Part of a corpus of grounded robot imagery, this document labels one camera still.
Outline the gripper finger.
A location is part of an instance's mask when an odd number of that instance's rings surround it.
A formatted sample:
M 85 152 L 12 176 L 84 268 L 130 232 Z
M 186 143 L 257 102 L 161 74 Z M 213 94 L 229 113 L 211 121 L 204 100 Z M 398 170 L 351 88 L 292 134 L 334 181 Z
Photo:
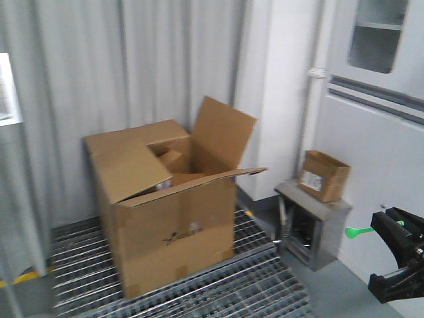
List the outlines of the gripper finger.
M 398 268 L 423 259 L 423 218 L 399 207 L 376 212 L 371 227 L 391 250 Z
M 405 267 L 386 276 L 371 274 L 368 290 L 380 303 L 423 297 L 423 267 Z

